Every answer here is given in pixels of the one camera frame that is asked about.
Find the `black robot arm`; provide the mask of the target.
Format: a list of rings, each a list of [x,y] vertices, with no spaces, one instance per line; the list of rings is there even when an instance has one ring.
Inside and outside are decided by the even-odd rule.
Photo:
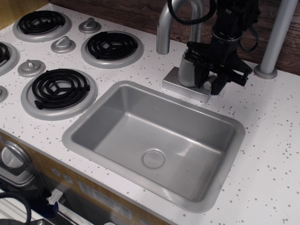
[[[217,75],[211,85],[211,95],[218,95],[225,85],[234,82],[244,86],[252,68],[237,54],[243,32],[250,30],[258,39],[252,25],[258,22],[260,10],[256,0],[219,0],[214,5],[217,11],[211,29],[209,44],[188,42],[185,59],[194,65],[195,85],[201,87],[210,73]]]

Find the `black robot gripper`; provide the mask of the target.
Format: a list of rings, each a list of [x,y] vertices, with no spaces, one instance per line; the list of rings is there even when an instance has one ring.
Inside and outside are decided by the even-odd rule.
[[[209,72],[217,74],[211,95],[219,95],[229,82],[245,86],[252,69],[237,54],[242,34],[230,36],[213,32],[209,44],[188,42],[186,59],[195,66],[196,87],[204,84]]]

